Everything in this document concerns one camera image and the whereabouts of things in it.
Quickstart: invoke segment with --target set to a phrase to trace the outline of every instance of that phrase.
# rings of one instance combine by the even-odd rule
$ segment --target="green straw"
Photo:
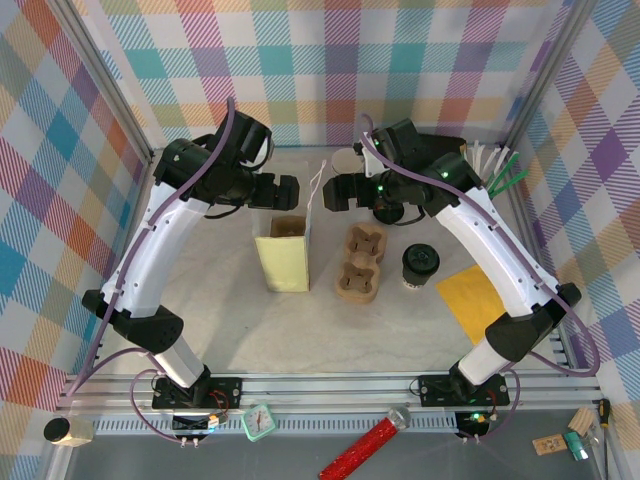
[[[526,177],[528,174],[529,174],[529,170],[525,170],[524,172],[520,172],[518,175],[513,177],[511,180],[509,180],[507,183],[505,183],[500,188],[498,188],[496,190],[489,190],[489,197],[493,199],[494,197],[500,195],[507,188],[511,187],[512,185],[515,185],[520,180],[522,180],[524,177]]]
[[[514,163],[516,162],[516,160],[518,160],[518,157],[520,157],[520,154],[518,152],[514,153],[513,155],[511,155],[511,158],[509,159],[509,161],[507,162],[507,164],[504,166],[504,168],[502,169],[502,171],[500,172],[500,174],[496,177],[496,179],[493,181],[493,183],[487,182],[487,185],[491,185],[488,190],[489,193],[491,193],[492,190],[495,190],[495,188],[500,185],[500,182],[502,181],[502,179],[504,178],[504,176],[507,174],[507,172],[509,170],[511,170],[511,167],[513,167]]]
[[[495,174],[491,172],[491,175],[489,175],[489,178],[487,179],[485,185],[491,185],[491,182],[493,182],[493,177],[495,177]]]

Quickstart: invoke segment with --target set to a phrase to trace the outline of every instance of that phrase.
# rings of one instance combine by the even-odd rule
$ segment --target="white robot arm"
[[[255,130],[242,128],[255,120],[241,114],[238,118],[238,129],[255,135]],[[413,124],[409,122],[410,126],[407,126],[406,122],[409,121],[401,122],[378,135],[378,144],[380,148],[386,148],[384,153],[387,158],[395,158],[405,166],[411,164],[411,158],[407,158],[402,149],[413,157],[424,154],[419,144],[411,145],[418,134]],[[263,141],[267,136],[263,134],[257,137]],[[256,174],[253,168],[246,168],[247,161],[255,161],[259,147],[252,147],[252,142],[242,135],[233,138],[235,143],[226,149],[226,157],[216,162],[216,168],[212,168],[210,174],[194,186],[189,196],[173,201],[156,220],[154,229],[146,235],[138,253],[134,255],[122,288],[116,288],[121,262],[101,291],[88,291],[83,298],[85,307],[102,317],[112,296],[118,292],[114,314],[110,318],[116,332],[151,352],[177,391],[184,394],[182,400],[196,407],[208,395],[209,370],[182,337],[182,320],[160,305],[173,263],[191,230],[213,203],[238,208],[247,204],[252,208],[290,210],[295,208],[298,201],[299,186],[295,178],[282,176],[280,185],[276,186],[273,175]],[[401,148],[398,138],[403,142]],[[132,245],[149,228],[149,218],[157,207],[202,165],[203,159],[215,145],[215,137],[211,136],[206,142],[209,145],[204,148],[204,145],[199,145],[205,143],[203,138],[194,142],[176,140],[165,149],[155,172],[156,184]],[[254,154],[246,155],[244,151],[247,148]],[[558,281],[526,252],[496,212],[475,173],[459,154],[444,155],[429,162],[421,173],[447,178],[452,185],[490,212],[493,223],[447,192],[428,188],[384,168],[378,168],[373,175],[370,169],[367,172],[366,175],[339,175],[330,179],[323,188],[325,206],[333,211],[347,210],[348,199],[355,197],[358,206],[373,209],[402,203],[424,207],[471,253],[504,303],[506,313],[487,328],[486,337],[450,371],[451,383],[461,398],[472,394],[510,363],[521,360],[564,317],[564,311],[527,273],[522,258],[539,272],[543,283],[557,291],[563,300],[571,305],[579,300],[580,293],[575,286],[558,285]],[[497,225],[516,244],[522,254],[519,258],[497,235],[494,228]]]
[[[566,312],[557,298],[573,306],[581,295],[573,284],[559,285],[507,227],[480,179],[460,154],[464,141],[459,139],[459,144],[453,142],[443,151],[442,143],[438,145],[434,138],[431,144],[423,141],[410,120],[363,134],[365,173],[334,177],[325,184],[323,194],[329,210],[348,210],[349,199],[355,198],[358,207],[374,210],[378,219],[389,217],[379,214],[385,209],[397,209],[405,203],[416,205],[453,233],[487,275],[506,313],[449,372],[447,389],[464,400],[496,373],[522,360],[560,323]],[[377,160],[380,156],[405,173],[387,169]],[[442,188],[417,181],[410,174],[428,177]],[[472,203],[486,215],[478,213]],[[536,280],[529,273],[532,271],[537,274]]]

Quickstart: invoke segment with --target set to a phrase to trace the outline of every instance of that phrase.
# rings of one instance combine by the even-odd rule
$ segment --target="cable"
[[[74,392],[77,391],[77,389],[80,388],[82,385],[84,385],[87,382],[87,380],[89,380],[89,378],[91,378],[98,370],[100,370],[102,367],[104,367],[107,363],[111,362],[112,360],[115,360],[118,357],[121,357],[122,355],[126,355],[127,353],[146,354],[147,359],[151,363],[153,363],[154,367],[156,367],[156,369],[158,369],[158,371],[164,372],[164,369],[162,368],[162,365],[160,365],[158,363],[158,361],[155,358],[153,358],[153,355],[151,354],[151,352],[145,350],[144,348],[140,348],[140,347],[124,348],[124,349],[120,350],[119,352],[112,353],[107,358],[105,358],[100,363],[98,363],[95,367],[93,367],[91,370],[89,370],[89,372],[85,375],[83,380],[78,384],[78,386],[77,386],[76,390],[74,390]],[[71,389],[69,389],[69,393],[67,393],[66,395],[67,396],[72,395]]]
[[[153,393],[157,393],[158,395],[162,393],[160,390],[156,388],[156,379],[160,376],[161,375],[156,374],[153,377],[151,377],[151,390],[153,390]]]
[[[134,390],[136,388],[136,383],[138,383],[138,380],[140,379],[140,377],[142,377],[143,375],[146,375],[147,373],[156,373],[156,371],[153,370],[153,369],[148,369],[148,370],[141,371],[139,374],[137,374],[135,377],[133,377],[133,380],[131,381],[131,385],[129,386],[129,401],[131,402],[131,406],[133,407],[133,411],[138,416],[140,421],[142,423],[144,423],[153,433],[155,433],[157,435],[160,435],[162,438],[164,438],[165,440],[169,440],[170,442],[182,444],[182,440],[178,440],[177,438],[172,437],[171,435],[167,435],[166,433],[161,432],[156,427],[151,425],[151,422],[149,420],[147,420],[146,418],[144,418],[144,415],[142,415],[142,412],[140,412],[140,409],[138,408],[138,405],[136,405],[136,400],[135,400],[134,395],[133,395],[133,392],[134,392]]]
[[[229,215],[233,215],[238,210],[240,210],[241,205],[236,205],[231,210],[227,210],[226,212],[219,213],[218,215],[205,215],[204,218],[207,220],[219,220],[220,218],[228,217]]]
[[[98,348],[100,348],[100,341],[104,336],[104,332],[106,331],[107,326],[109,325],[109,320],[111,319],[111,315],[113,315],[113,311],[115,310],[115,306],[116,306],[116,303],[118,302],[118,298],[120,297],[120,292],[122,291],[122,286],[124,285],[124,280],[127,275],[127,272],[129,271],[129,267],[131,266],[131,263],[133,262],[133,259],[135,258],[136,253],[142,246],[142,243],[147,238],[147,235],[149,234],[150,231],[152,231],[153,227],[155,226],[160,216],[162,216],[165,210],[169,208],[169,205],[171,205],[174,201],[178,200],[187,190],[193,187],[193,185],[198,180],[200,180],[200,178],[207,172],[207,170],[209,170],[211,165],[213,165],[213,162],[217,160],[218,156],[220,155],[220,152],[222,152],[222,149],[224,148],[225,144],[227,143],[227,140],[229,139],[229,136],[231,135],[231,130],[233,127],[233,122],[234,122],[235,113],[236,113],[235,102],[231,97],[227,98],[227,109],[228,109],[227,123],[225,125],[225,129],[222,132],[218,145],[216,145],[216,148],[214,148],[213,152],[211,152],[211,155],[209,156],[207,161],[198,169],[198,171],[189,180],[187,180],[184,183],[184,185],[182,185],[178,190],[176,190],[172,195],[170,195],[156,209],[156,211],[151,215],[151,218],[149,218],[149,221],[147,222],[150,228],[142,229],[140,231],[140,234],[134,240],[132,246],[127,251],[124,257],[124,260],[122,262],[122,267],[120,268],[120,272],[117,274],[118,276],[116,278],[115,288],[113,293],[111,294],[111,300],[109,301],[104,317],[102,318],[102,323],[100,324],[100,327],[98,328],[98,332],[96,333],[96,336],[93,339],[91,346],[89,347],[89,352],[87,353],[87,357],[85,358],[85,361],[82,364],[82,368],[80,369],[80,372],[76,376],[75,380],[71,384],[71,387],[69,388],[69,391],[67,392],[67,396],[73,395],[78,390],[78,388],[80,388],[80,386],[84,382],[86,382],[87,378],[89,378],[87,376],[87,372],[90,371],[91,364],[95,359],[96,353],[98,353]]]
[[[215,398],[216,403],[218,404],[218,408],[220,410],[222,410],[222,405],[220,404],[220,399],[218,399],[218,395],[221,395],[224,397],[224,401],[227,405],[226,410],[224,410],[224,412],[222,412],[223,415],[226,415],[229,412],[229,408],[231,407],[231,404],[229,403],[229,397],[227,397],[227,394],[220,391],[220,390],[214,390],[213,392],[209,393],[209,396]]]
[[[496,398],[496,394],[493,393],[493,390],[487,390],[487,393],[491,397],[491,402],[493,403],[493,409],[491,410],[491,415],[495,415],[498,410],[498,399]]]
[[[520,392],[521,392],[520,377],[518,376],[515,370],[507,369],[504,371],[509,372],[511,375],[513,375],[513,378],[516,381],[516,394],[513,399],[513,403],[511,404],[511,408],[507,412],[507,416],[504,418],[504,420],[502,420],[502,423],[500,423],[500,425],[498,425],[496,428],[494,428],[490,432],[483,435],[482,436],[483,439],[491,438],[496,434],[496,432],[503,430],[507,425],[509,425],[509,422],[511,422],[513,418],[513,414],[516,412],[516,409],[518,408],[518,404],[520,403]]]
[[[366,113],[361,114],[360,117],[361,117],[361,119],[364,119],[368,124],[372,123],[371,117],[369,115],[367,115]],[[429,177],[426,177],[424,175],[420,175],[418,173],[412,172],[412,171],[407,170],[406,168],[403,168],[403,167],[401,167],[399,165],[396,165],[395,163],[390,161],[388,158],[386,158],[384,155],[382,155],[380,152],[378,152],[376,150],[376,148],[373,146],[373,144],[369,141],[369,138],[367,137],[367,135],[365,135],[365,130],[362,129],[362,128],[360,128],[360,141],[362,142],[364,148],[368,149],[369,152],[374,157],[376,157],[387,168],[389,168],[391,170],[394,170],[395,172],[397,172],[397,173],[399,173],[401,175],[404,175],[405,177],[411,178],[411,179],[416,180],[418,182],[426,183],[427,185],[432,185],[434,187],[441,188],[442,190],[445,190],[445,191],[447,191],[449,193],[452,193],[453,195],[457,196],[461,200],[467,202],[471,206],[471,208],[473,208],[473,210],[475,210],[476,213],[478,215],[480,215],[487,223],[489,223],[490,225],[494,225],[496,223],[495,220],[493,219],[493,217],[489,214],[489,212],[485,211],[484,208],[482,208],[475,200],[473,200],[471,197],[469,197],[464,192],[462,192],[462,191],[458,190],[457,188],[449,185],[448,183],[445,183],[445,182],[442,182],[440,180],[436,180],[434,178],[429,178]],[[593,365],[591,366],[591,368],[589,368],[588,370],[586,370],[584,372],[575,371],[575,370],[566,369],[566,368],[563,368],[563,367],[561,367],[559,365],[556,365],[555,363],[550,362],[547,359],[544,359],[544,357],[541,357],[540,355],[538,355],[535,352],[531,352],[531,353],[529,353],[529,355],[533,356],[534,358],[537,358],[538,360],[542,361],[545,365],[547,365],[547,366],[549,366],[549,367],[551,367],[551,368],[553,368],[553,369],[555,369],[555,370],[557,370],[557,371],[559,371],[561,373],[564,373],[565,375],[574,376],[574,377],[582,377],[582,378],[594,376],[598,372],[598,370],[600,369],[600,352],[598,351],[598,347],[596,346],[596,343],[595,343],[593,337],[591,336],[591,333],[589,332],[589,330],[585,326],[585,324],[582,322],[582,320],[580,320],[580,318],[575,313],[575,311],[571,308],[571,306],[569,306],[562,298],[560,298],[560,296],[556,292],[554,292],[552,288],[550,288],[546,283],[544,283],[544,281],[542,280],[540,275],[538,275],[537,269],[534,268],[529,263],[527,258],[518,249],[518,247],[516,246],[514,241],[511,239],[509,234],[507,234],[507,232],[504,231],[502,229],[502,227],[500,227],[500,225],[495,225],[494,230],[500,236],[502,241],[506,244],[507,248],[509,250],[511,250],[511,253],[520,261],[520,263],[523,265],[523,267],[527,270],[527,273],[529,273],[529,275],[534,280],[534,282],[537,285],[540,285],[540,288],[547,295],[549,295],[558,305],[560,305],[560,307],[573,320],[573,322],[576,324],[576,326],[581,331],[581,333],[586,337],[587,343],[589,344],[589,349],[593,353]]]
[[[409,384],[409,392],[411,393],[411,395],[415,395],[416,397],[419,397],[420,394],[413,391],[413,384],[417,381],[418,381],[418,377],[411,380],[411,383]]]
[[[426,213],[424,213],[424,209],[420,205],[418,205],[418,213],[419,215],[413,220],[409,220],[408,222],[394,223],[394,225],[396,227],[406,227],[407,225],[418,223],[420,220],[427,216]]]

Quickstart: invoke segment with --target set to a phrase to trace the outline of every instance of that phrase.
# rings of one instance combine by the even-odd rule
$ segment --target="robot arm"
[[[216,135],[194,141],[178,139],[162,154],[154,172],[155,184],[136,233],[112,277],[101,290],[85,293],[83,305],[103,318],[117,292],[109,322],[132,343],[145,348],[185,392],[185,401],[197,405],[207,395],[209,371],[182,337],[181,318],[160,305],[173,263],[196,223],[213,204],[239,208],[292,210],[298,204],[295,177],[258,173],[271,154],[271,132],[256,120],[235,112],[231,134],[209,170],[163,211],[154,227],[149,220],[158,207],[184,185],[207,161],[220,140],[226,119]],[[128,253],[145,230],[151,230],[133,255],[121,289],[116,281]]]
[[[575,305],[580,292],[573,284],[560,286],[526,252],[496,212],[480,179],[459,150],[434,156],[409,120],[374,131],[372,139],[378,151],[393,163],[448,183],[478,203],[492,218],[488,222],[452,193],[387,170],[381,163],[376,165],[366,149],[363,152],[366,173],[339,175],[323,188],[325,206],[332,211],[348,210],[349,198],[355,198],[358,207],[378,211],[404,203],[422,207],[456,236],[496,288],[506,313],[486,329],[485,338],[450,370],[451,386],[464,400],[510,363],[522,360],[565,315],[511,253],[496,226],[507,233],[524,259],[539,272],[542,282],[564,301]]]

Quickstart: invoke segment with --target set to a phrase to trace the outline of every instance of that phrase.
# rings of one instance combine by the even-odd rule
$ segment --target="small clock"
[[[245,413],[242,416],[242,426],[252,442],[257,442],[278,428],[269,407],[265,404],[258,405]]]

